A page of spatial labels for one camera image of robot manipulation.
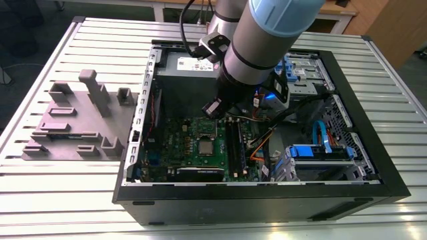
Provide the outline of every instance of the power supply label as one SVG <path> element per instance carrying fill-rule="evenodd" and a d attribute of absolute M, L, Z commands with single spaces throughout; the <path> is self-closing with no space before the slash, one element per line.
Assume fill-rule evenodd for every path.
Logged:
<path fill-rule="evenodd" d="M 178 59 L 176 69 L 184 70 L 184 71 L 212 72 L 214 64 L 207 59 L 198 60 L 198 58 L 192 58 L 192 57 L 180 57 Z"/>

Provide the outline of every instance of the motherboard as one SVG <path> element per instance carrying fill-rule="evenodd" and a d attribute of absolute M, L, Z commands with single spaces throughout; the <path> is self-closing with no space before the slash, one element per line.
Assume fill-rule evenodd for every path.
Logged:
<path fill-rule="evenodd" d="M 219 182 L 258 181 L 259 167 L 247 165 L 246 156 L 247 142 L 254 136 L 250 121 L 167 118 L 164 126 L 162 149 L 146 153 L 143 181 L 170 182 L 184 171 L 198 181 L 212 176 L 220 178 Z"/>

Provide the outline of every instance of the ram slot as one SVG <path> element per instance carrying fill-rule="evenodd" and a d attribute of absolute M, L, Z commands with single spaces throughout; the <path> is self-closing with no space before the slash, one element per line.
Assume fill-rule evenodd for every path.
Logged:
<path fill-rule="evenodd" d="M 242 177 L 247 172 L 246 145 L 239 121 L 226 123 L 226 144 L 228 151 L 228 171 L 232 178 Z"/>

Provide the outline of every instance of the aluminum slotted table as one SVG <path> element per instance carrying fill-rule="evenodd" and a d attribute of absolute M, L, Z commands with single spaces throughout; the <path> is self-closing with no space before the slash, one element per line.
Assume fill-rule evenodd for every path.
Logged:
<path fill-rule="evenodd" d="M 305 33 L 294 48 L 334 52 L 413 194 L 394 204 L 330 222 L 142 227 L 112 204 L 119 162 L 24 161 L 52 84 L 84 90 L 79 72 L 95 69 L 110 92 L 138 92 L 152 40 L 180 40 L 176 23 L 75 19 L 0 136 L 0 238 L 427 239 L 426 110 L 374 43 L 359 36 Z M 204 32 L 204 26 L 186 25 L 190 40 Z"/>

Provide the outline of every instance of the open computer tower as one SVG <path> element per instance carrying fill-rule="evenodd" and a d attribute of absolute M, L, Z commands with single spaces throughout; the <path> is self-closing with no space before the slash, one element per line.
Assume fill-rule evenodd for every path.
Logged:
<path fill-rule="evenodd" d="M 191 59 L 179 43 L 154 43 L 112 199 L 142 225 L 337 220 L 410 196 L 333 53 L 291 49 L 286 60 L 289 105 L 264 93 L 258 121 L 236 116 L 251 116 L 252 98 L 210 120 L 202 107 L 219 64 Z M 264 161 L 252 160 L 263 120 L 325 93 L 275 128 L 270 152 L 254 152 Z M 317 122 L 335 155 L 313 136 Z"/>

